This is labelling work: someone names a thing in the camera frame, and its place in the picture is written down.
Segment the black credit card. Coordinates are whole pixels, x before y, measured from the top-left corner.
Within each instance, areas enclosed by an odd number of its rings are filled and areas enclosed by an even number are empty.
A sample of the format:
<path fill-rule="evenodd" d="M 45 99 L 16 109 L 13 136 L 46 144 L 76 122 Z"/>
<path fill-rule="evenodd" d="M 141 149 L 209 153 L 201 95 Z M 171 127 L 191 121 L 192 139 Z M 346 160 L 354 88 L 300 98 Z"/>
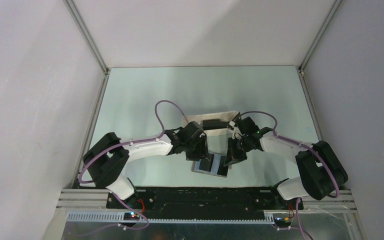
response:
<path fill-rule="evenodd" d="M 225 155 L 216 155 L 216 159 L 218 160 L 219 166 L 217 167 L 217 175 L 222 176 L 222 177 L 227 177 L 229 167 L 225 165 L 226 161 L 226 156 Z"/>
<path fill-rule="evenodd" d="M 213 161 L 206 158 L 199 161 L 198 169 L 200 171 L 210 172 L 212 169 Z"/>

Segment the beige card holder wallet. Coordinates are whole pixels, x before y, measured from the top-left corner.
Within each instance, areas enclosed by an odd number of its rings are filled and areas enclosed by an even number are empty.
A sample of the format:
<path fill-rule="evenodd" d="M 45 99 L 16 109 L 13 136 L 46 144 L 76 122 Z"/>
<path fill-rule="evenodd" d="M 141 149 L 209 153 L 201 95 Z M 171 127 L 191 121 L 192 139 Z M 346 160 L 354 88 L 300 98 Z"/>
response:
<path fill-rule="evenodd" d="M 193 173 L 205 174 L 215 177 L 226 178 L 229 166 L 224 166 L 225 155 L 210 153 L 210 159 L 202 158 L 192 164 Z"/>

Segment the white plastic tray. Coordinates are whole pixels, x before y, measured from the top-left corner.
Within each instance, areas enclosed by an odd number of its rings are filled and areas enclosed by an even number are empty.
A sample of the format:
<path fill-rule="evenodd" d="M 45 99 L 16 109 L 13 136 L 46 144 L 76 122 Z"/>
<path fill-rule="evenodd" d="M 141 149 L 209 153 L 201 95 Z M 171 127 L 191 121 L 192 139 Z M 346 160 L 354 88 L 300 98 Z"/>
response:
<path fill-rule="evenodd" d="M 234 127 L 230 122 L 237 116 L 238 111 L 225 111 L 216 113 L 206 113 L 197 115 L 187 115 L 186 119 L 182 120 L 182 126 L 185 127 L 189 122 L 196 122 L 202 125 L 205 134 L 208 137 L 220 135 L 232 135 Z"/>

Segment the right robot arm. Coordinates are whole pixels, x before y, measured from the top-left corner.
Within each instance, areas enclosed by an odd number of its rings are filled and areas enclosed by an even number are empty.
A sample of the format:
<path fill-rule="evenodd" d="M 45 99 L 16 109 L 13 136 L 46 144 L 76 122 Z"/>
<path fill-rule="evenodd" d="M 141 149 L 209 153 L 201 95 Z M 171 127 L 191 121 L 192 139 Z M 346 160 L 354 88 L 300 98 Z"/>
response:
<path fill-rule="evenodd" d="M 292 199 L 300 197 L 337 198 L 340 187 L 349 180 L 334 150 L 324 140 L 298 141 L 278 134 L 275 128 L 259 128 L 250 117 L 237 116 L 228 123 L 228 128 L 232 136 L 228 138 L 224 166 L 247 160 L 247 154 L 254 150 L 276 154 L 296 164 L 299 176 L 274 186 L 270 201 L 277 209 L 284 209 Z"/>

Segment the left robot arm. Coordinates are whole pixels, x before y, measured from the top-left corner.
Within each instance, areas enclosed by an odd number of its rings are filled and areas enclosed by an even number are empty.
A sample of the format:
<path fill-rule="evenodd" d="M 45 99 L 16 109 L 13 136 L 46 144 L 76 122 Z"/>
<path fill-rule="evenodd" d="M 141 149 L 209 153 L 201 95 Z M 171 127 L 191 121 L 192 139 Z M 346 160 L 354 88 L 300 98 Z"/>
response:
<path fill-rule="evenodd" d="M 164 129 L 152 138 L 122 141 L 114 132 L 105 134 L 86 154 L 78 181 L 107 189 L 125 208 L 133 208 L 138 194 L 131 180 L 122 174 L 127 163 L 154 156 L 185 153 L 190 161 L 209 158 L 207 135 L 195 121 L 184 127 Z"/>

